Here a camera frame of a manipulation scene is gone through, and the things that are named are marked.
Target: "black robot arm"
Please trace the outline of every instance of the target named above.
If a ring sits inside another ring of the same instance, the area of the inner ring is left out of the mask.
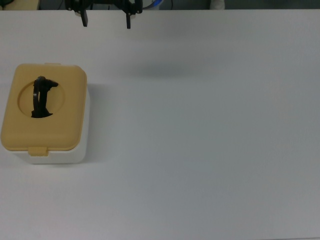
[[[141,14],[143,11],[143,0],[134,0],[134,3],[129,0],[65,0],[65,9],[69,11],[75,11],[79,13],[82,19],[84,27],[88,26],[88,16],[86,9],[95,2],[103,2],[105,4],[114,4],[118,9],[125,12],[126,15],[126,27],[131,28],[130,16],[135,14]]]

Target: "cable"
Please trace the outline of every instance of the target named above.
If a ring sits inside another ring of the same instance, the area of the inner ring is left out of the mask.
[[[59,5],[59,7],[58,7],[57,10],[60,10],[60,8],[61,8],[61,6],[62,6],[63,3],[64,3],[64,0],[61,1],[61,3],[60,3],[60,5]]]

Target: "table surface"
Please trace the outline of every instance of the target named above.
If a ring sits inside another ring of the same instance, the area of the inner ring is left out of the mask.
[[[0,147],[0,239],[320,237],[319,10],[88,21],[0,13],[0,121],[21,63],[78,65],[91,97],[83,163]]]

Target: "black clip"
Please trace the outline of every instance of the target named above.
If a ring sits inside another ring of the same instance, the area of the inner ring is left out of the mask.
[[[58,83],[46,79],[44,76],[39,76],[33,84],[33,111],[32,118],[40,119],[49,117],[52,113],[46,109],[47,94],[52,87],[57,87]]]

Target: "white container base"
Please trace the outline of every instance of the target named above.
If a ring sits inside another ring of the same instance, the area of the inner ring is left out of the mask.
[[[49,151],[48,156],[30,156],[28,151],[9,151],[30,164],[77,164],[86,156],[90,115],[90,96],[86,90],[84,116],[79,144],[68,151]]]

